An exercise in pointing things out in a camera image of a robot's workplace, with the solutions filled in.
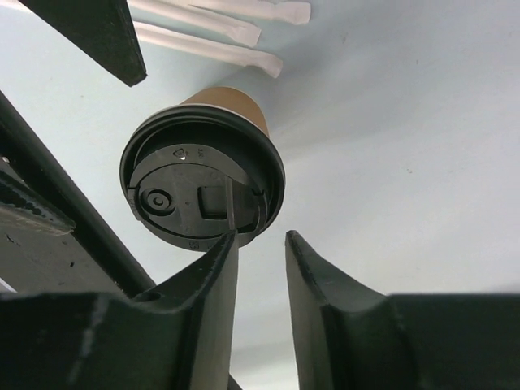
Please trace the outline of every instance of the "gray surface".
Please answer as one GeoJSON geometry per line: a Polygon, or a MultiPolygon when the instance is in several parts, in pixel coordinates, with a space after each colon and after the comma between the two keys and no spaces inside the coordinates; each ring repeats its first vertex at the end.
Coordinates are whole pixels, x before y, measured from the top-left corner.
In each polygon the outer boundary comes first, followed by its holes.
{"type": "Polygon", "coordinates": [[[35,17],[0,10],[0,88],[158,282],[197,255],[124,204],[128,138],[209,85],[262,103],[288,187],[240,254],[232,373],[247,390],[297,387],[289,229],[383,293],[520,290],[520,2],[312,3],[307,26],[261,23],[260,47],[285,61],[278,80],[143,45],[149,78],[133,89],[35,17]]]}

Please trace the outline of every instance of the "black plastic lid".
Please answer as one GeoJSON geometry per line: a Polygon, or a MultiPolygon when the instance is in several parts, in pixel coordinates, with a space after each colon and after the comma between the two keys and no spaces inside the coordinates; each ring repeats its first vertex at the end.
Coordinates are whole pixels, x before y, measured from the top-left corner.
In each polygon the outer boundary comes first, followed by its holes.
{"type": "Polygon", "coordinates": [[[120,176],[134,215],[153,234],[198,251],[230,230],[247,245],[284,199],[284,166],[269,138],[215,106],[176,106],[146,120],[123,153],[120,176]]]}

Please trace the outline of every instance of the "circular button on lid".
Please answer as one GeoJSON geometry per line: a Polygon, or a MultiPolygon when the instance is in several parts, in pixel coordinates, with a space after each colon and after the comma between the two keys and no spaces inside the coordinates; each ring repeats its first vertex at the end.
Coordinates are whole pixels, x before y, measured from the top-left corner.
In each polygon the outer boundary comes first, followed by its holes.
{"type": "Polygon", "coordinates": [[[247,245],[276,218],[284,168],[269,138],[214,106],[177,106],[141,125],[121,160],[134,215],[156,236],[206,251],[229,230],[247,245]]]}

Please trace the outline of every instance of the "white surface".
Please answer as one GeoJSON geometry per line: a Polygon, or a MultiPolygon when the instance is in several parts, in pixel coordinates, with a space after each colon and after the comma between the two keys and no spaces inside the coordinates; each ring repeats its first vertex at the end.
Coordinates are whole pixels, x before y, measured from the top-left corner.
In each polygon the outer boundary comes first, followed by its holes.
{"type": "Polygon", "coordinates": [[[124,204],[128,138],[209,85],[264,104],[288,184],[240,254],[232,373],[247,390],[297,388],[289,229],[383,293],[520,291],[520,2],[312,3],[307,26],[259,24],[259,48],[285,61],[278,80],[143,45],[149,78],[133,89],[34,16],[0,10],[0,89],[158,282],[197,255],[124,204]]]}

